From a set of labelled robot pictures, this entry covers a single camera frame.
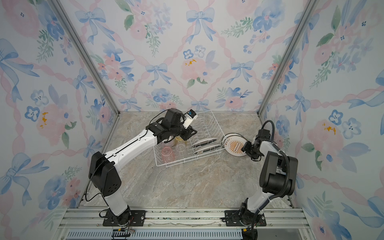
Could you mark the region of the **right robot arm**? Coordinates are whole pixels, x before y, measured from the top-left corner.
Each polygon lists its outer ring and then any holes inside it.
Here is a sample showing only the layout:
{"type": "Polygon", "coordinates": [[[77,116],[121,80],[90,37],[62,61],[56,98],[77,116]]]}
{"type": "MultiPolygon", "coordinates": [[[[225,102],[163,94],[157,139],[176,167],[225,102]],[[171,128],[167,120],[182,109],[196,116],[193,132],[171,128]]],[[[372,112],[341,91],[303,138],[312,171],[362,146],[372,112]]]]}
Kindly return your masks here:
{"type": "Polygon", "coordinates": [[[293,194],[299,161],[281,150],[273,141],[270,131],[265,129],[259,130],[252,143],[246,142],[242,151],[251,160],[263,162],[260,188],[242,203],[239,213],[242,223],[251,225],[257,221],[257,217],[271,200],[293,194]]]}

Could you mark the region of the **orange sunburst plate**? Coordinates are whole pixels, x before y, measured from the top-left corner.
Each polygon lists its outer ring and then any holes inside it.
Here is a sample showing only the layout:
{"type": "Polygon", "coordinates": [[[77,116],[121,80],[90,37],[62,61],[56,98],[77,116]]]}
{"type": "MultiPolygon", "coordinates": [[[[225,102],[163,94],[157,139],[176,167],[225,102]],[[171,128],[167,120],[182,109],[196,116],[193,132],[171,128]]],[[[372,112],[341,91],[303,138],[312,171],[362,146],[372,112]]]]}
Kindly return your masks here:
{"type": "Polygon", "coordinates": [[[248,140],[238,134],[228,134],[224,136],[222,145],[225,151],[237,158],[245,157],[246,154],[242,151],[242,147],[248,140]]]}

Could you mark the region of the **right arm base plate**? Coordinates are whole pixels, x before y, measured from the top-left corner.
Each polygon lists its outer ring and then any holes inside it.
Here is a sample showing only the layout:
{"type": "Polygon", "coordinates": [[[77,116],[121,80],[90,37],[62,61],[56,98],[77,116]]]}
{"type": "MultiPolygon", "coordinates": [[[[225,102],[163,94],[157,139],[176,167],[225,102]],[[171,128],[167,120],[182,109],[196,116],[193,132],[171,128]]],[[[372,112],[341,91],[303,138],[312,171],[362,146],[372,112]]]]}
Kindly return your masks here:
{"type": "MultiPolygon", "coordinates": [[[[225,211],[225,216],[222,218],[222,222],[226,224],[227,227],[242,227],[250,228],[253,220],[253,213],[240,214],[240,210],[225,211]]],[[[266,219],[264,215],[258,215],[255,220],[255,227],[266,227],[266,219]]]]}

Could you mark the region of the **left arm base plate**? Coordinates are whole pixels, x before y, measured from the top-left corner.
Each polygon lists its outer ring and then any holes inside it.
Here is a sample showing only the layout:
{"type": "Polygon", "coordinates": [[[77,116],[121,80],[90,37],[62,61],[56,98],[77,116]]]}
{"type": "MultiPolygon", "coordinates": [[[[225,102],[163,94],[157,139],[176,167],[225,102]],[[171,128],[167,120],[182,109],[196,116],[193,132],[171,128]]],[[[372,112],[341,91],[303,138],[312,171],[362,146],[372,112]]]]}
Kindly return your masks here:
{"type": "Polygon", "coordinates": [[[144,210],[129,210],[127,209],[121,215],[115,216],[108,209],[104,216],[104,227],[142,227],[146,219],[146,211],[144,210]]]}

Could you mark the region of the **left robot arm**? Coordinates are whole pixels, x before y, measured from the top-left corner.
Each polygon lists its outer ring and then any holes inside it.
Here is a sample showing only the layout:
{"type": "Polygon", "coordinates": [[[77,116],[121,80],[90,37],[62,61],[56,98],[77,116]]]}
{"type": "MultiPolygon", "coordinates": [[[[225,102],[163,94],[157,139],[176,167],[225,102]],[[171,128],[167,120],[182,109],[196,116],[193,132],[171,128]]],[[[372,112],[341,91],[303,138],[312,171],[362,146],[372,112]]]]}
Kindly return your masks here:
{"type": "Polygon", "coordinates": [[[195,111],[183,113],[171,108],[164,113],[164,117],[151,120],[136,137],[120,147],[104,154],[96,152],[92,155],[89,181],[100,191],[109,210],[116,217],[129,212],[129,206],[120,190],[120,170],[142,152],[160,143],[167,143],[175,137],[186,141],[197,133],[192,127],[192,122],[198,117],[195,111]]]}

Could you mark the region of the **green red rim plate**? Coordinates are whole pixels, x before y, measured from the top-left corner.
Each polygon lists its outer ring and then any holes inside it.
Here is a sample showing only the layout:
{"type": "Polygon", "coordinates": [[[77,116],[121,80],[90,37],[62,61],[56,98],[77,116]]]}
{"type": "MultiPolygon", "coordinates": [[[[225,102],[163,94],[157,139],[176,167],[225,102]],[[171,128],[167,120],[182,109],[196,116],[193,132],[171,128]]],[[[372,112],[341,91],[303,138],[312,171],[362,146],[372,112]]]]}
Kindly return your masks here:
{"type": "Polygon", "coordinates": [[[209,145],[209,144],[216,142],[217,140],[218,140],[218,138],[205,138],[205,139],[202,139],[202,140],[199,140],[199,141],[193,143],[192,147],[197,148],[197,147],[206,146],[206,145],[209,145]]]}

